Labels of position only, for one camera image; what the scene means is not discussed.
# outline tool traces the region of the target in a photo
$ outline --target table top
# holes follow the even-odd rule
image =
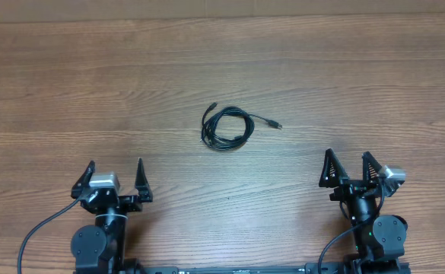
[[[200,141],[218,102],[274,119],[218,152]],[[224,118],[218,132],[239,135]],[[145,266],[316,262],[348,229],[318,180],[334,148],[408,172],[383,207],[409,224],[403,261],[445,271],[445,14],[0,24],[0,273],[26,233],[72,200],[90,159],[132,193],[138,157],[154,202],[131,214]],[[40,229],[24,273],[71,273],[76,206]],[[353,252],[345,239],[326,255]]]

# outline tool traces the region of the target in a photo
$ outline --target wall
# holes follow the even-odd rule
[[[0,23],[445,12],[445,0],[0,0]]]

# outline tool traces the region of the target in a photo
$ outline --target wooden surface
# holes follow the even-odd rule
[[[256,121],[242,148],[212,151],[199,132],[214,101],[283,130]],[[348,228],[318,187],[329,147],[352,177],[366,150],[408,171],[383,213],[408,221],[414,273],[445,272],[445,14],[0,24],[0,273],[90,159],[129,193],[137,157],[154,202],[130,217],[127,257],[315,262]],[[38,231],[24,273],[70,273],[71,236],[93,220],[77,206]]]
[[[445,12],[445,0],[0,0],[0,23]]]

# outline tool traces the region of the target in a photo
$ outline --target wooden table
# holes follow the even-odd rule
[[[199,142],[214,101],[256,120],[240,149]],[[242,132],[224,119],[222,135]],[[0,273],[38,222],[69,204],[90,159],[132,193],[142,157],[154,202],[129,220],[146,266],[316,262],[348,228],[318,179],[334,148],[399,164],[383,207],[409,223],[414,273],[445,272],[445,14],[0,24]],[[33,236],[24,273],[71,273],[79,206]],[[326,260],[353,252],[352,239]]]

